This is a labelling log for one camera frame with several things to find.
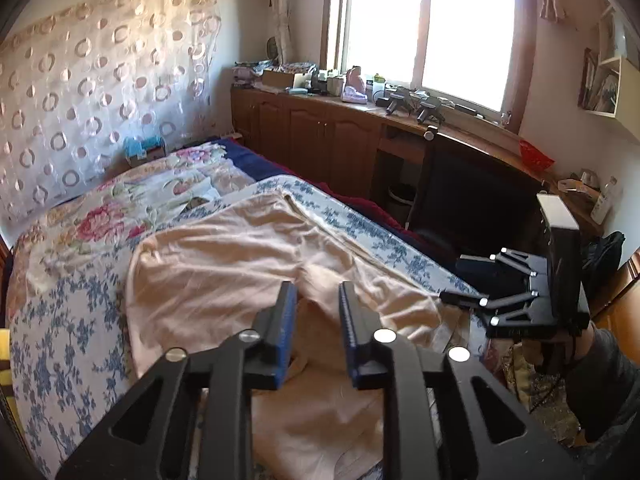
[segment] black bag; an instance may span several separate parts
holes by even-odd
[[[625,235],[615,231],[582,247],[582,285],[592,300],[620,266]]]

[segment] black chair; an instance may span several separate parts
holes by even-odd
[[[428,140],[409,229],[451,268],[460,254],[488,256],[508,247],[536,253],[543,183],[441,133]]]

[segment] pink blanket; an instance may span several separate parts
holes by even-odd
[[[248,328],[282,280],[299,290],[293,359],[281,390],[254,395],[254,451],[279,480],[356,479],[382,458],[382,397],[345,372],[338,284],[354,282],[385,326],[437,351],[461,314],[289,196],[254,196],[140,243],[126,284],[137,373],[169,348],[213,348]]]

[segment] floral bedsheet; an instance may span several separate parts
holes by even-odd
[[[470,291],[414,248],[302,180],[276,176],[252,184],[221,148],[178,152],[155,169],[150,164],[134,172],[133,179],[124,174],[62,212],[52,211],[20,240],[22,268],[10,294],[18,294],[17,286],[25,290],[19,300],[12,298],[17,308],[10,323],[11,367],[28,446],[48,478],[135,380],[120,305],[132,252],[145,234],[283,189],[427,290]]]

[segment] trash bin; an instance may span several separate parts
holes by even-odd
[[[393,184],[387,189],[386,211],[402,226],[406,226],[409,212],[415,200],[415,187],[410,184]]]

